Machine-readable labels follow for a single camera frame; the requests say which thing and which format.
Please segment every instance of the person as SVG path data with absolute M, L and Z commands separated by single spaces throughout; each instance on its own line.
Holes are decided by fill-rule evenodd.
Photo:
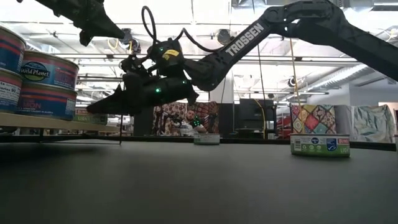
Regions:
M 180 134 L 181 136 L 193 136 L 194 134 L 206 134 L 207 130 L 203 125 L 199 124 L 196 127 L 192 127 L 190 124 L 195 119 L 195 112 L 188 110 L 185 119 L 181 123 Z

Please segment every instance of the robotic arm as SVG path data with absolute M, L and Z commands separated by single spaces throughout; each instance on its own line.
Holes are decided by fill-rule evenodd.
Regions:
M 88 44 L 94 35 L 116 38 L 124 36 L 104 13 L 103 0 L 67 0 L 65 1 L 67 3 L 54 3 L 52 0 L 37 1 L 54 9 L 56 14 L 63 14 L 73 20 L 75 26 L 81 27 L 83 45 Z M 80 10 L 77 10 L 77 14 L 71 13 L 72 10 L 65 10 L 68 8 L 66 4 L 68 7 Z M 89 8 L 92 11 L 85 16 L 84 12 L 87 11 L 84 9 Z M 113 95 L 89 105 L 87 110 L 90 113 L 132 116 L 140 113 L 142 108 L 184 98 L 192 104 L 198 96 L 193 91 L 192 85 L 203 91 L 214 90 L 231 67 L 269 34 L 332 46 L 398 81 L 398 62 L 396 62 L 398 49 L 352 26 L 346 20 L 343 11 L 327 0 L 299 1 L 286 6 L 270 7 L 228 45 L 212 50 L 212 54 L 199 61 L 183 57 L 178 42 L 183 32 L 194 44 L 197 44 L 185 30 L 175 40 L 168 39 L 163 42 L 156 39 L 155 32 L 152 35 L 147 27 L 146 30 L 154 40 L 153 46 L 147 51 L 147 56 L 137 58 L 135 55 L 130 55 L 121 63 L 121 68 L 126 72 L 123 75 L 125 90 L 118 86 Z M 149 58 L 155 62 L 155 65 L 146 69 L 142 63 Z

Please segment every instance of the table surface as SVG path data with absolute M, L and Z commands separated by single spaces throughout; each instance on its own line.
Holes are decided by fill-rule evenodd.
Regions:
M 0 223 L 397 223 L 398 155 L 288 146 L 0 144 Z

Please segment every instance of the wooden shelf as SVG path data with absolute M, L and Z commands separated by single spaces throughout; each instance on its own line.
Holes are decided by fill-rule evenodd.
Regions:
M 120 130 L 119 127 L 110 127 L 100 124 L 63 121 L 59 119 L 41 118 L 36 116 L 25 116 L 10 113 L 0 113 L 0 126 L 10 126 L 18 128 L 71 129 L 104 132 L 119 132 Z

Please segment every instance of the tapestry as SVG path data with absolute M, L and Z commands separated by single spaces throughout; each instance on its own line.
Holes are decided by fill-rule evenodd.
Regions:
M 189 106 L 186 103 L 169 103 L 154 108 L 154 122 L 152 134 L 156 136 L 179 136 L 179 130 L 173 122 L 178 117 L 189 123 L 195 116 L 200 118 L 201 124 L 209 133 L 218 133 L 218 105 L 216 102 L 195 103 Z
M 353 134 L 356 141 L 391 143 L 395 128 L 387 105 L 354 107 Z
M 303 105 L 301 114 L 297 105 L 291 106 L 290 109 L 293 133 L 336 134 L 335 109 L 333 105 Z

